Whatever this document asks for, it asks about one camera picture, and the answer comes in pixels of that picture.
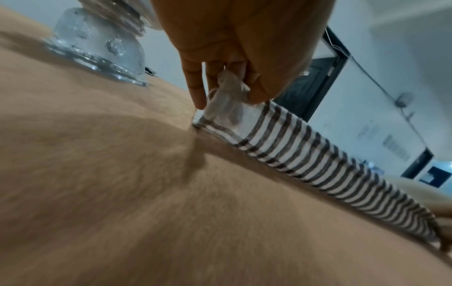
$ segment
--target another person's hand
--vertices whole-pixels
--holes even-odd
[[[334,0],[152,0],[179,51],[194,105],[206,106],[225,67],[250,86],[251,103],[278,96],[307,68]]]

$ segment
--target cable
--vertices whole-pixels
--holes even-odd
[[[395,104],[396,99],[394,97],[391,96],[391,94],[389,94],[389,92],[386,91],[386,89],[384,87],[381,86],[381,84],[379,84],[364,68],[362,65],[360,65],[360,63],[358,63],[358,61],[353,57],[353,55],[351,53],[346,53],[344,52],[344,50],[333,44],[333,42],[331,41],[330,35],[328,34],[328,29],[325,29],[325,33],[326,36],[328,37],[328,41],[330,42],[330,45],[333,49],[340,51],[344,56],[346,56],[348,59],[353,60],[353,62],[359,67],[359,69],[373,82],[375,83],[378,88],[380,88],[380,90],[383,92],[383,94],[392,101],[392,103]],[[422,144],[424,144],[425,148],[427,147],[427,143],[425,142],[424,138],[422,137],[422,135],[417,131],[416,127],[414,127],[413,123],[411,123],[410,121],[410,117],[406,116],[405,111],[403,110],[403,108],[400,108],[400,111],[402,112],[402,116],[405,119],[405,121],[408,123],[408,125],[411,127],[411,129],[413,129],[413,131],[416,133],[416,135],[419,137],[419,139],[422,141]]]

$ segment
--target wooden table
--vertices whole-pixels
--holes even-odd
[[[188,93],[0,9],[0,285],[450,285],[450,261],[190,126]]]

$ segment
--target clear glass object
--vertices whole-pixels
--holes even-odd
[[[47,47],[92,70],[138,85],[146,85],[145,53],[137,37],[144,26],[161,29],[150,1],[80,0],[82,8],[66,10],[45,39]]]

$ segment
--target striped cloth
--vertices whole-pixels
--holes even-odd
[[[373,218],[425,239],[436,237],[437,222],[427,208],[273,101],[244,103],[247,87],[237,86],[235,76],[222,76],[206,109],[196,112],[195,127]]]

